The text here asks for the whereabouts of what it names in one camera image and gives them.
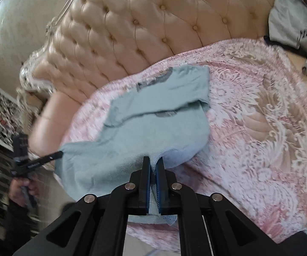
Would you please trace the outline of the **person's left hand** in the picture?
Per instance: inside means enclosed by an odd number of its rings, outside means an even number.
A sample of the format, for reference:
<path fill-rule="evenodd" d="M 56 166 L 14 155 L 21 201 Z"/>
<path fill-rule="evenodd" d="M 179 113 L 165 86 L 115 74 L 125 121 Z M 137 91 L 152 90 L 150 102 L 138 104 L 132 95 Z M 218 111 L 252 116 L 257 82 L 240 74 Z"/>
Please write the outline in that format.
<path fill-rule="evenodd" d="M 14 177 L 11 180 L 8 197 L 14 203 L 21 207 L 27 206 L 26 194 L 31 196 L 39 195 L 39 187 L 37 177 L 32 178 Z"/>

